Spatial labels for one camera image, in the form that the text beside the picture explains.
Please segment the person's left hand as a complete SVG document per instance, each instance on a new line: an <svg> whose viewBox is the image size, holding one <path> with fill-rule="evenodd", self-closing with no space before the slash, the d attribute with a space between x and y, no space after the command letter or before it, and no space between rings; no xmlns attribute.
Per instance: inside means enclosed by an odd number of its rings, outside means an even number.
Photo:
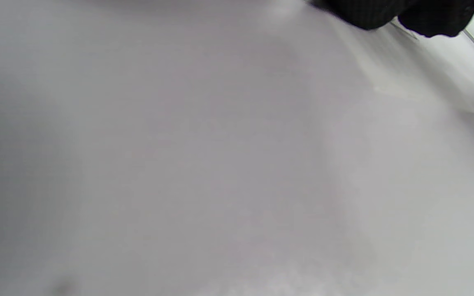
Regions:
<svg viewBox="0 0 474 296"><path fill-rule="evenodd" d="M362 30L376 30L397 19L412 32L431 38L455 37L474 15L474 0L310 0Z"/></svg>

